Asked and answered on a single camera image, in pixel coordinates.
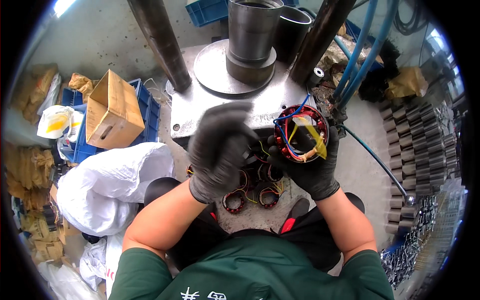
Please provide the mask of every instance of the metal plate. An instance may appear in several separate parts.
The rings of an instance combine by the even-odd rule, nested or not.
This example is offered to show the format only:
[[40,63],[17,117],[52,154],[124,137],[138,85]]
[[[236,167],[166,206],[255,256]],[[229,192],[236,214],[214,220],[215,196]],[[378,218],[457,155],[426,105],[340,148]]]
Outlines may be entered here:
[[206,46],[198,53],[193,71],[203,86],[226,95],[241,95],[262,88],[272,79],[274,72],[266,80],[257,84],[244,84],[230,76],[227,72],[225,55],[227,48],[228,39],[224,39]]
[[[183,59],[190,75],[193,73],[193,63],[197,54],[205,48],[195,46],[183,48]],[[285,107],[301,104],[307,95],[307,88],[293,82],[289,77],[288,66],[279,61],[275,62],[275,73],[267,86],[257,93],[248,94],[240,99],[231,99],[221,94],[214,94],[205,89],[192,76],[192,84],[183,93],[175,91],[170,82],[167,82],[167,93],[172,97],[172,112],[170,119],[170,135],[180,146],[185,147],[188,139],[196,129],[204,112],[213,107],[230,101],[251,101],[253,109],[249,113],[247,125],[256,130],[261,136],[273,134],[273,119],[277,118]],[[307,105],[316,108],[313,96],[307,100]]]

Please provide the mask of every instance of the black glove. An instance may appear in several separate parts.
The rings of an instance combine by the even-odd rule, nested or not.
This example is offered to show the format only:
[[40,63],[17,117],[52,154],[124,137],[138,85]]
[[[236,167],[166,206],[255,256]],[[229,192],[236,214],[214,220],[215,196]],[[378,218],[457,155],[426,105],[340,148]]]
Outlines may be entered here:
[[188,145],[194,171],[189,187],[199,202],[220,201],[239,185],[248,139],[259,139],[244,123],[250,109],[249,102],[226,103],[210,108],[200,120]]
[[334,178],[338,151],[338,134],[335,126],[330,127],[329,134],[327,158],[318,157],[308,163],[296,163],[286,159],[275,145],[275,138],[273,136],[268,138],[268,145],[271,147],[268,149],[270,156],[267,161],[284,170],[315,201],[330,197],[340,188],[340,184]]

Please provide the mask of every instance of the blue plastic crate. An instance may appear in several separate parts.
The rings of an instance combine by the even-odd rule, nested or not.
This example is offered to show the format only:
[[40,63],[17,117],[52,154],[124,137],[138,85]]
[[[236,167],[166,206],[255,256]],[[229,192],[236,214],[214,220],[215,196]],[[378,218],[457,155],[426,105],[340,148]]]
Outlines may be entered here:
[[105,151],[105,149],[87,144],[86,136],[85,136],[85,118],[86,118],[85,112],[87,110],[87,104],[73,106],[72,108],[83,112],[84,119],[82,120],[82,125],[80,125],[80,131],[78,132],[77,142],[70,143],[70,146],[73,150],[73,155],[71,152],[68,152],[68,151],[62,151],[62,153],[68,158],[69,161],[73,163],[81,163],[87,157],[103,152]]
[[64,87],[61,94],[61,104],[63,106],[77,106],[83,104],[83,95],[77,90]]
[[[287,6],[297,6],[299,0],[284,0]],[[228,0],[198,0],[185,6],[195,27],[202,27],[228,17]]]
[[144,120],[145,129],[130,144],[135,146],[144,142],[156,142],[158,137],[158,118],[160,117],[160,105],[153,99],[152,94],[145,88],[141,79],[128,82],[135,88],[138,106]]

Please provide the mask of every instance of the green t-shirt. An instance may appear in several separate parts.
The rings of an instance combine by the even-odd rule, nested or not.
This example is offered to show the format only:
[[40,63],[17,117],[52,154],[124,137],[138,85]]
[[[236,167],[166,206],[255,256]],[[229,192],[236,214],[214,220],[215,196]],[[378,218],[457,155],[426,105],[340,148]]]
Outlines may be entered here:
[[393,292],[378,254],[364,250],[338,277],[314,269],[304,252],[279,238],[227,240],[172,279],[149,250],[122,253],[109,300],[389,299]]

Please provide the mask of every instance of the knee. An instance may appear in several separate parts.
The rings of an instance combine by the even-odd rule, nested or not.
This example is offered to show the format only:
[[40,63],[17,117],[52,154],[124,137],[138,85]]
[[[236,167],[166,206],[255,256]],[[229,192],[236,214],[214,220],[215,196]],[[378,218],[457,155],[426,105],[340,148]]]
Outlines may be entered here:
[[147,206],[153,200],[173,190],[180,181],[172,177],[163,177],[152,181],[145,190],[144,205]]
[[357,195],[350,192],[346,192],[345,195],[353,205],[355,205],[361,212],[365,213],[365,205]]

